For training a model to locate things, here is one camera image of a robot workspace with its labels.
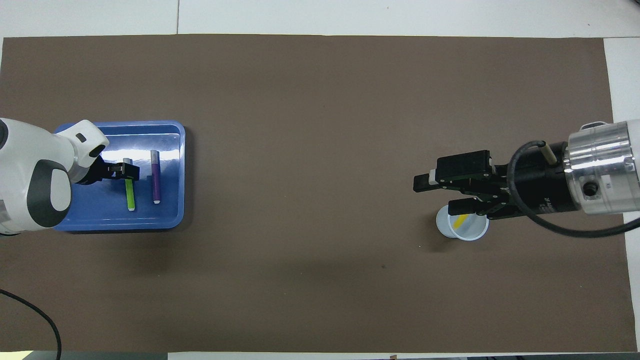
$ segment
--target brown table surface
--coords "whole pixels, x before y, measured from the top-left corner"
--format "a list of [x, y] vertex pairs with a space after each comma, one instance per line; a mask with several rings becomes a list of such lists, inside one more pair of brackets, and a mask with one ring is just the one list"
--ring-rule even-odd
[[[636, 350], [622, 236], [516, 218], [448, 240], [435, 213], [461, 195], [412, 191], [437, 157], [505, 163], [611, 120], [601, 39], [6, 38], [0, 116], [187, 129], [176, 229], [0, 240], [0, 288], [66, 350]], [[0, 299], [0, 350], [53, 349], [50, 331]]]

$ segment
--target purple marker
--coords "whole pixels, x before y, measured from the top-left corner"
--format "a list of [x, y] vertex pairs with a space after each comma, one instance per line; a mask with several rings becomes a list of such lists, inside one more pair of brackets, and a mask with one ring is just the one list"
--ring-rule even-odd
[[154, 191], [154, 204], [160, 204], [160, 153], [151, 150], [151, 187]]

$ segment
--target green marker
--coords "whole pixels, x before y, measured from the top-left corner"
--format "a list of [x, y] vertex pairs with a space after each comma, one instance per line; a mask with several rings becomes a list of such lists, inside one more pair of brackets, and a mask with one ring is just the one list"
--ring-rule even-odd
[[[129, 158], [122, 159], [122, 162], [133, 165]], [[127, 208], [129, 208], [129, 211], [134, 211], [136, 209], [136, 201], [133, 199], [133, 180], [124, 179], [124, 186], [127, 190]]]

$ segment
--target black cable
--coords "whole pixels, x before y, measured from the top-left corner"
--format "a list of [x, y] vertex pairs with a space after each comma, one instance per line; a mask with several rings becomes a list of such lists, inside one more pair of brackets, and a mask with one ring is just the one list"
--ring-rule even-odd
[[532, 141], [521, 146], [511, 157], [511, 161], [509, 161], [509, 165], [507, 166], [507, 186], [509, 187], [509, 191], [511, 192], [511, 198], [513, 202], [515, 202], [518, 209], [522, 211], [523, 214], [527, 215], [528, 218], [533, 220], [538, 225], [544, 227], [545, 229], [551, 230], [554, 233], [558, 233], [565, 236], [572, 236], [574, 238], [604, 238], [606, 236], [613, 236], [617, 234], [621, 234], [627, 232], [629, 230], [636, 229], [640, 227], [640, 218], [635, 219], [626, 224], [608, 227], [607, 229], [600, 230], [573, 230], [567, 229], [565, 227], [561, 227], [555, 224], [552, 224], [538, 215], [536, 215], [533, 210], [524, 203], [520, 194], [518, 193], [518, 189], [516, 189], [515, 183], [515, 173], [516, 173], [516, 163], [518, 163], [518, 159], [522, 156], [522, 154], [528, 150], [530, 147], [543, 147], [547, 143], [544, 141]]
[[13, 300], [18, 300], [19, 302], [23, 303], [24, 305], [30, 307], [33, 311], [38, 313], [38, 315], [42, 316], [44, 318], [44, 320], [47, 320], [49, 325], [51, 325], [51, 329], [53, 329], [53, 334], [56, 336], [56, 344], [58, 345], [58, 352], [56, 354], [56, 360], [60, 360], [60, 355], [62, 355], [62, 341], [60, 340], [60, 333], [58, 332], [58, 328], [56, 327], [56, 324], [53, 322], [53, 320], [51, 320], [49, 315], [45, 314], [44, 311], [40, 310], [37, 306], [33, 305], [32, 303], [28, 302], [27, 300], [24, 300], [23, 298], [19, 297], [16, 294], [12, 294], [9, 291], [2, 290], [2, 289], [0, 289], [0, 294], [4, 295], [6, 297], [10, 297]]

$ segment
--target white cup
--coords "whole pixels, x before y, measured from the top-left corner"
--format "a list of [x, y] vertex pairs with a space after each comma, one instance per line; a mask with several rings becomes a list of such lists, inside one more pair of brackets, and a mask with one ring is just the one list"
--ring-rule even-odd
[[443, 206], [436, 215], [438, 230], [448, 238], [474, 241], [480, 239], [489, 228], [489, 219], [486, 215], [469, 214], [465, 221], [457, 229], [454, 229], [453, 225], [460, 216], [462, 215], [449, 215], [449, 205]]

